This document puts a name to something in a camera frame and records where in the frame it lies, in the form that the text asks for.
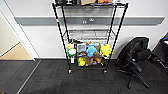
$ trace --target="dark gray carpet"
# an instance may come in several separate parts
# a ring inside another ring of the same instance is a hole
[[[16,94],[37,62],[0,60],[0,91]]]
[[[126,87],[129,75],[117,73],[115,60],[109,64],[108,73],[102,70],[74,70],[68,74],[66,60],[42,60],[20,94],[167,94],[168,70],[154,63],[160,74],[148,79],[147,89],[137,79],[132,88]],[[15,94],[37,62],[0,61],[0,91]]]

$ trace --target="yellow object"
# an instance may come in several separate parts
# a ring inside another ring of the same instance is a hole
[[[73,44],[70,44],[70,43],[66,44],[65,47],[68,48],[68,49],[73,49],[74,48],[74,43]]]
[[[85,66],[85,61],[84,61],[84,59],[82,58],[82,57],[79,57],[79,66]]]
[[[100,44],[100,55],[102,55],[104,58],[107,58],[109,54],[111,54],[112,49],[110,48],[110,45],[106,44],[105,46],[103,44]]]
[[[112,3],[113,0],[98,0],[98,3]]]

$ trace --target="box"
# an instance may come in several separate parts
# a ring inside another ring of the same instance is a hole
[[[81,0],[81,5],[95,3],[95,0]]]

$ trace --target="chair backrest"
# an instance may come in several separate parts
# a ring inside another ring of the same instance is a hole
[[[129,62],[126,59],[133,59],[136,52],[147,50],[149,39],[147,37],[133,38],[120,52],[116,65],[125,66]]]

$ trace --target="white wall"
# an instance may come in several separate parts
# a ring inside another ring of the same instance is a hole
[[[0,56],[14,47],[17,43],[19,43],[19,40],[13,34],[5,20],[5,17],[0,11]]]
[[[5,0],[15,17],[54,17],[51,3],[54,0]],[[146,36],[150,38],[149,48],[153,49],[160,38],[168,31],[168,9],[167,0],[122,0],[129,3],[126,17],[165,17],[162,24],[157,26],[123,26],[119,34],[117,45],[114,50],[113,58],[116,58],[121,48],[136,36]],[[65,10],[67,16],[106,16],[111,14],[110,9],[80,9]],[[117,17],[122,13],[118,9]],[[64,58],[62,43],[58,28],[55,26],[23,26],[28,39],[33,44],[36,52],[41,58]]]
[[[14,15],[12,14],[11,10],[9,9],[9,6],[5,3],[4,0],[0,0],[0,11],[4,14],[5,18],[9,22],[9,26],[12,32],[18,38],[19,42],[23,45],[23,47],[27,50],[29,55],[32,58],[38,57],[37,53],[33,49],[31,43],[29,42],[28,38],[24,34],[23,30],[14,20]]]

